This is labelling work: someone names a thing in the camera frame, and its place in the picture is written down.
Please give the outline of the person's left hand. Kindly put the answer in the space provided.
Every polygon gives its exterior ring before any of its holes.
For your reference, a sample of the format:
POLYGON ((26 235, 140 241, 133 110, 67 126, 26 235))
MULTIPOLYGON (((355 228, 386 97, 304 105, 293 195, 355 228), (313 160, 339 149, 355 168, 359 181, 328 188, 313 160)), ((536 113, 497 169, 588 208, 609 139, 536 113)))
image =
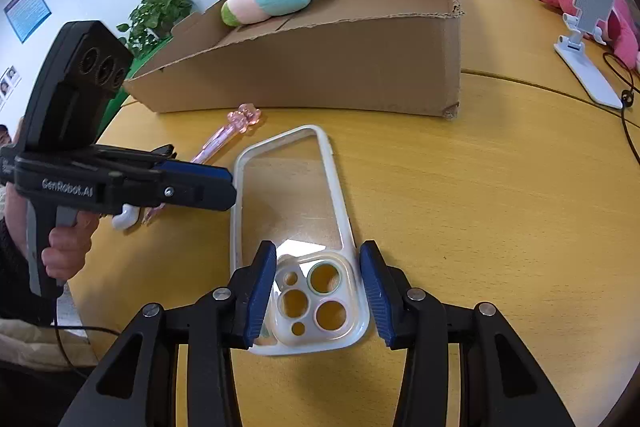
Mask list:
MULTIPOLYGON (((17 193, 13 184, 6 184, 4 221, 14 245, 25 258, 28 257, 26 218, 27 200, 17 193)), ((50 232, 49 247, 41 254, 49 277, 68 281, 85 266, 91 239, 99 222, 99 215, 79 211, 76 225, 55 228, 50 232)))

